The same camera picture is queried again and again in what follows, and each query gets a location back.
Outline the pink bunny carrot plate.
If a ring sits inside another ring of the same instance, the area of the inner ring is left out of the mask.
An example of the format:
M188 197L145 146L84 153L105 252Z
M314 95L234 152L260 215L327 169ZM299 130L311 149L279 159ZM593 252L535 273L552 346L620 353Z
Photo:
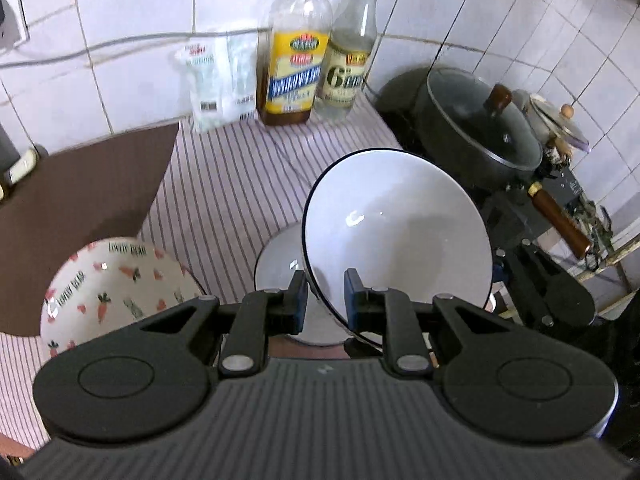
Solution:
M40 339L54 358L202 293L163 249L132 237L97 240L74 252L49 284Z

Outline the striped table cloth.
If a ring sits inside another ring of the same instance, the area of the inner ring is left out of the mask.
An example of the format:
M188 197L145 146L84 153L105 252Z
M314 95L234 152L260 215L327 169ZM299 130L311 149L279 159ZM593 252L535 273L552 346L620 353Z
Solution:
M293 127L238 122L197 133L180 122L155 200L135 237L186 266L225 302L253 286L257 257L274 234L300 219L311 185L334 160L396 145L365 100L344 122ZM1 449L25 456L47 441L32 403L32 380L48 352L36 336L1 330Z

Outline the small enamel pot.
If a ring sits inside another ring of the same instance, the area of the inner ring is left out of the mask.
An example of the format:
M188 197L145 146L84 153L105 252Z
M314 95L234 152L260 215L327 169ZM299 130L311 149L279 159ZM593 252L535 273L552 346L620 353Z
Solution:
M573 122L574 108L570 104L555 106L538 94L518 89L513 103L520 109L532 127L544 154L553 165L568 166L574 151L591 151L589 141Z

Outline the black pot with lid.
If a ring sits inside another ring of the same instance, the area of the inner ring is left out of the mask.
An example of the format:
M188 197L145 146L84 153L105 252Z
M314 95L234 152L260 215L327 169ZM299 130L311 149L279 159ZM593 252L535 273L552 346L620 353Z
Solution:
M413 102L427 155L467 188L520 188L577 259L590 239L544 188L544 149L503 84L488 86L457 68L431 70Z

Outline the white salt bag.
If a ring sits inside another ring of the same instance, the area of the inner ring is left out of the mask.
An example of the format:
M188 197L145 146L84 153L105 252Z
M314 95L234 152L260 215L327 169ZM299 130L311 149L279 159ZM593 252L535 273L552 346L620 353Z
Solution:
M255 118L257 47L258 35L250 32L191 41L175 53L186 75L195 132Z

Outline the cooking wine bottle yellow label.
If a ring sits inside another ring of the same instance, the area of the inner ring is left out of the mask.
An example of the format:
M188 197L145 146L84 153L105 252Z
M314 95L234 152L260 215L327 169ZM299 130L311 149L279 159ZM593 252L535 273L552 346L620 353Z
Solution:
M265 125L308 120L331 25L330 0L274 0L259 78L258 110Z

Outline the white vinegar bottle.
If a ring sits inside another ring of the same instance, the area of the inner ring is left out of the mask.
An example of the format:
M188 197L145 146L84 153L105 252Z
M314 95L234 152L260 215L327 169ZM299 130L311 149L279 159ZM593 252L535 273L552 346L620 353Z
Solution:
M314 110L325 122L345 119L355 104L378 36L377 3L349 0L333 23L314 98Z

